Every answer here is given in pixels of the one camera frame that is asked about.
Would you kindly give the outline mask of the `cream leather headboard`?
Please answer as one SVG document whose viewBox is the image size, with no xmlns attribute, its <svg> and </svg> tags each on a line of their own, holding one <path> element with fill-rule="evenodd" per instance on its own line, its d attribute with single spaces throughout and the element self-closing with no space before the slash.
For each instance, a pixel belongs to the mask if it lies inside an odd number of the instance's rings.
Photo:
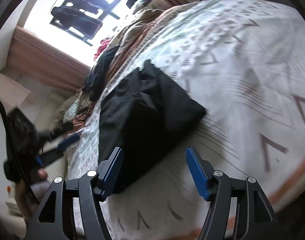
<svg viewBox="0 0 305 240">
<path fill-rule="evenodd" d="M 1 98 L 7 111 L 16 107 L 20 108 L 41 131 L 57 126 L 63 120 L 76 97 L 65 99 L 59 94 L 50 93 L 41 107 L 33 111 L 35 116 L 31 116 L 29 111 L 36 106 L 37 100 L 38 97 L 31 94 L 26 97 L 20 96 L 19 99 L 12 95 Z M 0 220 L 10 233 L 21 237 L 26 232 L 24 216 L 21 211 L 23 210 L 28 218 L 31 218 L 37 206 L 28 199 L 28 187 L 25 186 L 24 182 L 20 182 L 18 185 L 13 184 L 5 177 L 3 165 L 6 157 L 5 130 L 0 116 Z"/>
</svg>

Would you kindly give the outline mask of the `black garment with yellow print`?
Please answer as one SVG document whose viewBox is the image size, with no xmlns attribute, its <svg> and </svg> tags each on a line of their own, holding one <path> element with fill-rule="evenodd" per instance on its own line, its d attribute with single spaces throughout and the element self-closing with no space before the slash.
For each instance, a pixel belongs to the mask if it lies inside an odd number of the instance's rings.
<svg viewBox="0 0 305 240">
<path fill-rule="evenodd" d="M 114 193 L 121 193 L 169 155 L 205 116 L 174 80 L 146 60 L 101 102 L 99 161 L 115 147 L 123 162 Z"/>
</svg>

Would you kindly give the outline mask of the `red cloth by window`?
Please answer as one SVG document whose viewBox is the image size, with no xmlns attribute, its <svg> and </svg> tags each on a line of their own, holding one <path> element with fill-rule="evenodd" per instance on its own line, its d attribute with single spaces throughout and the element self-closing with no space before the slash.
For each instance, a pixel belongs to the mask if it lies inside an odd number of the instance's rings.
<svg viewBox="0 0 305 240">
<path fill-rule="evenodd" d="M 107 48 L 107 46 L 110 44 L 111 42 L 111 38 L 107 37 L 103 40 L 100 41 L 100 46 L 97 49 L 97 52 L 94 54 L 94 58 L 93 61 L 96 61 L 97 58 L 102 54 L 102 52 Z"/>
</svg>

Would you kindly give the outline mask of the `orange brown blanket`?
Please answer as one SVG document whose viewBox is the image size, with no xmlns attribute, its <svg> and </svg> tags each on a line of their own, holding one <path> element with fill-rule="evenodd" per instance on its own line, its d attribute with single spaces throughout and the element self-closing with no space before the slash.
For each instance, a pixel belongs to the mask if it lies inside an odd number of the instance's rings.
<svg viewBox="0 0 305 240">
<path fill-rule="evenodd" d="M 85 127 L 88 118 L 91 116 L 93 112 L 94 106 L 95 103 L 90 100 L 85 101 L 81 105 L 81 108 L 77 111 L 76 115 L 72 119 L 73 132 L 77 132 Z"/>
</svg>

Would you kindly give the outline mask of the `dark clothes hanging at window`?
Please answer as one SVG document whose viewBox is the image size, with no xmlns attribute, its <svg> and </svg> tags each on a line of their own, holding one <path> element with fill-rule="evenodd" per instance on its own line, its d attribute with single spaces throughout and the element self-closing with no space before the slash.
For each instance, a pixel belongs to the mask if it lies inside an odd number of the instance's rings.
<svg viewBox="0 0 305 240">
<path fill-rule="evenodd" d="M 152 0 L 57 0 L 51 9 L 50 24 L 92 46 L 101 28 L 121 23 L 140 6 Z"/>
</svg>

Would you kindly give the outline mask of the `patterned white bed quilt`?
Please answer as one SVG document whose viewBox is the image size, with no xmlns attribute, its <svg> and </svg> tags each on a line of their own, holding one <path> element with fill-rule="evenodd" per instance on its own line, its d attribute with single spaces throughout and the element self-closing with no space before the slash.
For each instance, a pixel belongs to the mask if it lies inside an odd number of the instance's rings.
<svg viewBox="0 0 305 240">
<path fill-rule="evenodd" d="M 185 150 L 227 175 L 255 177 L 274 210 L 305 191 L 305 21 L 264 0 L 208 0 L 131 15 L 110 43 L 118 51 L 103 92 L 83 90 L 80 141 L 67 150 L 68 178 L 94 169 L 101 104 L 146 60 L 178 83 L 207 114 L 150 172 L 101 204 L 112 239 L 197 239 L 209 203 L 199 196 Z"/>
</svg>

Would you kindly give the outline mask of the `dark knitted garment on bed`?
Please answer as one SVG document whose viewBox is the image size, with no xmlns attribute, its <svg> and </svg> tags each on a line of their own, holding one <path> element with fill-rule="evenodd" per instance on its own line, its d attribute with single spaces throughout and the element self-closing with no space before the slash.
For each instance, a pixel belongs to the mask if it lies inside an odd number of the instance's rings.
<svg viewBox="0 0 305 240">
<path fill-rule="evenodd" d="M 82 91 L 89 94 L 90 101 L 95 102 L 100 98 L 105 87 L 106 74 L 118 49 L 119 46 L 115 46 L 104 51 L 88 73 Z"/>
</svg>

